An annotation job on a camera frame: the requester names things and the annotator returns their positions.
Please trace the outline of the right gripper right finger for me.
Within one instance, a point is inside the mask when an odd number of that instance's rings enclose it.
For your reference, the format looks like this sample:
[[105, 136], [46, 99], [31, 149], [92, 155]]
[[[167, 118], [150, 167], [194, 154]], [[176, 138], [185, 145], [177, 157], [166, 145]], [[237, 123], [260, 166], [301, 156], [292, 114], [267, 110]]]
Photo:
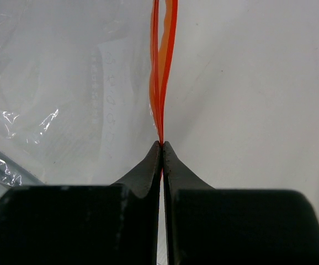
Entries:
[[163, 151], [169, 264], [319, 264], [319, 222], [289, 189], [216, 189]]

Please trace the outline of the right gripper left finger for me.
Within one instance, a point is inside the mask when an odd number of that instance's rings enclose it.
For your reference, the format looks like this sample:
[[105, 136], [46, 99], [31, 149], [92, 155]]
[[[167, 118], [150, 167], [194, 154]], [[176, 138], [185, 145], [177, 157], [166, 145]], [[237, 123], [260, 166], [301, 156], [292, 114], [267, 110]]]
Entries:
[[111, 185], [16, 187], [0, 199], [0, 264], [155, 264], [160, 144]]

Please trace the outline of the clear zip top bag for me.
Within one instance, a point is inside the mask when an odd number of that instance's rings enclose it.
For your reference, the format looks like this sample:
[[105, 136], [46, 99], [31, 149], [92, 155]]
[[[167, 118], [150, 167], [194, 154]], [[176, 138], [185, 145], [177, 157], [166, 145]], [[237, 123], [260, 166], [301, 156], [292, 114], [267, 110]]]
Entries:
[[177, 1], [0, 1], [0, 184], [106, 184], [163, 137]]

